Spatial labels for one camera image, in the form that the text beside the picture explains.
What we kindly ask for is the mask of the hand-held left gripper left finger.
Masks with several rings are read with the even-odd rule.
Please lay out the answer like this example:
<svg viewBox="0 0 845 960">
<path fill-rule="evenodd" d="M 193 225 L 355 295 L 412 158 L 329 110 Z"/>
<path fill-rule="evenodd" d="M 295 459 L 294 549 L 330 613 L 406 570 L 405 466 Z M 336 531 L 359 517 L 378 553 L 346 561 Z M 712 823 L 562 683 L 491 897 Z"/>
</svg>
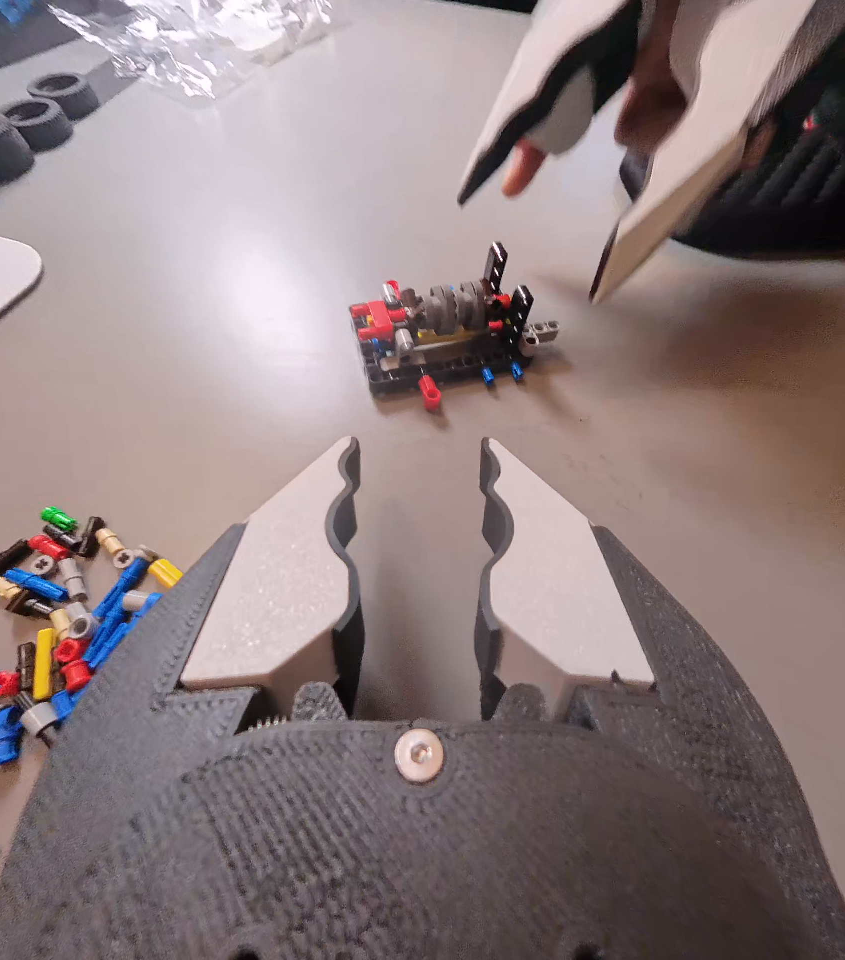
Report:
<svg viewBox="0 0 845 960">
<path fill-rule="evenodd" d="M 344 437 L 249 518 L 180 683 L 293 697 L 324 682 L 356 697 L 365 650 L 357 533 L 361 450 Z"/>
</svg>

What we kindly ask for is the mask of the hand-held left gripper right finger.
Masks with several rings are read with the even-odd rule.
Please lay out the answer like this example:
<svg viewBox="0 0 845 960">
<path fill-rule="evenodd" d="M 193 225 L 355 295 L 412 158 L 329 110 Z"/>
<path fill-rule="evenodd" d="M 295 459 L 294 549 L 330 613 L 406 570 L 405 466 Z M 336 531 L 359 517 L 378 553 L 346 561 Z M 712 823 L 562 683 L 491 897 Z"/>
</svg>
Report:
<svg viewBox="0 0 845 960">
<path fill-rule="evenodd" d="M 506 691 L 536 688 L 566 719 L 580 687 L 645 692 L 656 681 L 594 525 L 499 440 L 484 438 L 475 656 L 480 712 Z"/>
</svg>

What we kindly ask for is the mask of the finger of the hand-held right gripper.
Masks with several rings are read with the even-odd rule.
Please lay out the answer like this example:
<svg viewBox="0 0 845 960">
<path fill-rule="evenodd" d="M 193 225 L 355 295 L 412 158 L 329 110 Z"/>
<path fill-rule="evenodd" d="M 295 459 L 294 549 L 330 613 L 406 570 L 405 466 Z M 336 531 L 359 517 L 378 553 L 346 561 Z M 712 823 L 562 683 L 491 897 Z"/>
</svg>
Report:
<svg viewBox="0 0 845 960">
<path fill-rule="evenodd" d="M 572 150 L 624 87 L 640 45 L 639 1 L 540 2 L 466 166 L 464 206 L 523 141 Z"/>
<path fill-rule="evenodd" d="M 717 13 L 700 47 L 695 93 L 604 250 L 589 294 L 593 304 L 619 290 L 738 168 L 750 116 L 812 7 L 735 2 Z"/>
</svg>

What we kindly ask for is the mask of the black frame lego assembly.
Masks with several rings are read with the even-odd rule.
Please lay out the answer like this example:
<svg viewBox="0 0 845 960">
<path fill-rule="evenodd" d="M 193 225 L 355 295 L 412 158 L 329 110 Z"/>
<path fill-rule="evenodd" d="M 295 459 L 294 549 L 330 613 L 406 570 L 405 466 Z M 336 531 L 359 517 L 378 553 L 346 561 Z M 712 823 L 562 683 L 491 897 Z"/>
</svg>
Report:
<svg viewBox="0 0 845 960">
<path fill-rule="evenodd" d="M 425 410 L 437 413 L 444 386 L 479 380 L 494 390 L 499 377 L 525 380 L 537 353 L 557 340 L 561 326 L 531 318 L 534 296 L 525 284 L 503 292 L 508 258 L 506 248 L 494 242 L 475 281 L 418 293 L 388 280 L 379 297 L 348 308 L 374 398 L 418 393 Z"/>
</svg>

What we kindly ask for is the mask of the pile of small lego pieces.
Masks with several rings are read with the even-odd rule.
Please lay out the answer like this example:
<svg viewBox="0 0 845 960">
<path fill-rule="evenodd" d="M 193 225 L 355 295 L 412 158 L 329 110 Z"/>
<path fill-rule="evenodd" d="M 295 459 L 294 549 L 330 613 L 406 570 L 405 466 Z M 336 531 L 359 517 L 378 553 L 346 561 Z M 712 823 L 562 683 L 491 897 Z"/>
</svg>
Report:
<svg viewBox="0 0 845 960">
<path fill-rule="evenodd" d="M 40 531 L 0 552 L 0 609 L 32 621 L 0 669 L 0 770 L 23 741 L 51 747 L 103 667 L 184 574 L 159 552 L 129 547 L 102 516 L 41 511 Z"/>
</svg>

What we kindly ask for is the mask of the person's right hand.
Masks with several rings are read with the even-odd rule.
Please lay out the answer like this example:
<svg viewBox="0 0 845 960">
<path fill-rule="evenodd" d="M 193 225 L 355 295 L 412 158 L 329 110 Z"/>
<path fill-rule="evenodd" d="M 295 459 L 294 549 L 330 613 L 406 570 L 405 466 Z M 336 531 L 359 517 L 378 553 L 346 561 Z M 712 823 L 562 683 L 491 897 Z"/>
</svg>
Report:
<svg viewBox="0 0 845 960">
<path fill-rule="evenodd" d="M 616 144 L 641 162 L 651 161 L 687 107 L 686 95 L 673 75 L 670 62 L 670 43 L 680 7 L 680 1 L 656 2 L 616 123 Z M 513 148 L 510 167 L 501 186 L 505 197 L 521 195 L 545 163 L 548 146 L 556 143 L 549 125 L 549 122 L 538 125 Z"/>
</svg>

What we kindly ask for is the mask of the crumpled clear plastic wrapper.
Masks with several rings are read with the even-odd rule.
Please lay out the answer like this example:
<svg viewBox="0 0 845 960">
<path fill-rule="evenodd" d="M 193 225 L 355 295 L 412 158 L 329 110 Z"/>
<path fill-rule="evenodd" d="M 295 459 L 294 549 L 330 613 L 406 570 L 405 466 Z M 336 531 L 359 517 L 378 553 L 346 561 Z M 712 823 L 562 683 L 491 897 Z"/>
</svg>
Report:
<svg viewBox="0 0 845 960">
<path fill-rule="evenodd" d="M 188 100 L 219 100 L 256 72 L 325 39 L 345 22 L 337 1 L 49 2 L 116 73 Z"/>
</svg>

